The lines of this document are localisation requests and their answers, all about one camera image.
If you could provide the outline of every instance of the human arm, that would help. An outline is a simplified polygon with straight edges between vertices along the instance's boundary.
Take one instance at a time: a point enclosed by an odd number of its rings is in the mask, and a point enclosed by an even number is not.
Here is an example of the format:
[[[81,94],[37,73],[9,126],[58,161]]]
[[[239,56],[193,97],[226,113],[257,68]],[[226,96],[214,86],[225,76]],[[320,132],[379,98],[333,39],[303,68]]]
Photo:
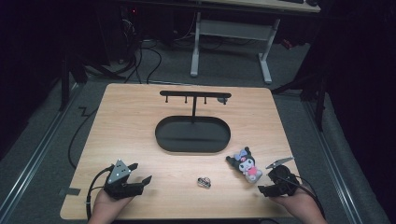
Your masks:
[[[115,200],[101,189],[96,196],[88,224],[110,224],[133,198]]]
[[[292,196],[270,197],[270,200],[283,205],[304,224],[327,223],[314,199],[302,189],[297,189]]]

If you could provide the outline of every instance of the kuromi plush doll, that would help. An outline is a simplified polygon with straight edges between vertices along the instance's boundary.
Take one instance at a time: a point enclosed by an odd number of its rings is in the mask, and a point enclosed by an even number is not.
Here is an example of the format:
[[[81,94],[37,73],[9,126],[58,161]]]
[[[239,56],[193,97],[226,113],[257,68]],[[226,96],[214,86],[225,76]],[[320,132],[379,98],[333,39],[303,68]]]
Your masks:
[[[257,169],[248,147],[242,149],[239,154],[234,154],[233,158],[226,157],[226,160],[233,168],[244,174],[249,183],[256,183],[262,177],[262,171]]]

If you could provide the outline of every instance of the doll face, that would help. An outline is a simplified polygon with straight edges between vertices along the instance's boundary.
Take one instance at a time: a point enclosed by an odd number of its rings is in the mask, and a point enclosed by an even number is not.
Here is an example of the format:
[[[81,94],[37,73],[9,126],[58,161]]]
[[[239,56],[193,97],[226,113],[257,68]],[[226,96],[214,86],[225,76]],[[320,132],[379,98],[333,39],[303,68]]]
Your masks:
[[[239,170],[241,172],[246,172],[254,166],[254,161],[252,159],[247,159],[239,164]]]

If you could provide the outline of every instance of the white metal desk leg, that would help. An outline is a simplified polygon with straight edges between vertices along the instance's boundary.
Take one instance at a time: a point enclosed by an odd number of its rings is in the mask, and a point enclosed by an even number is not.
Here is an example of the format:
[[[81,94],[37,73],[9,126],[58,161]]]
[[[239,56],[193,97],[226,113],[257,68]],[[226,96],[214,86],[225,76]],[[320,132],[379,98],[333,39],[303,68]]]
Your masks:
[[[267,56],[268,56],[268,53],[270,52],[271,46],[274,42],[274,38],[275,38],[277,27],[279,26],[279,23],[280,23],[280,19],[277,19],[274,22],[274,25],[270,32],[270,36],[267,41],[267,45],[265,47],[265,51],[264,51],[264,53],[259,54],[260,65],[262,66],[262,75],[264,76],[264,82],[267,84],[272,83],[271,74],[270,74],[270,71],[268,70]]]
[[[192,52],[191,72],[190,72],[190,75],[192,77],[198,76],[200,31],[201,31],[201,12],[197,12],[197,22],[195,24],[194,51]]]

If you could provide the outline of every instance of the jewelry holder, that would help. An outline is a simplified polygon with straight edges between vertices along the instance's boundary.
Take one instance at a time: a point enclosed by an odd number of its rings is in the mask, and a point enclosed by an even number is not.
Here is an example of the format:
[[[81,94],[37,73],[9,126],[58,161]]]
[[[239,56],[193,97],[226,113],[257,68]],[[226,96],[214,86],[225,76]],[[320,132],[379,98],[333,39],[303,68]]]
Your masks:
[[[200,91],[160,91],[168,103],[169,96],[183,96],[185,103],[192,97],[191,116],[170,116],[162,119],[155,129],[155,137],[160,147],[171,152],[214,153],[227,147],[231,131],[228,124],[219,118],[196,116],[197,98],[218,98],[226,105],[230,93]]]

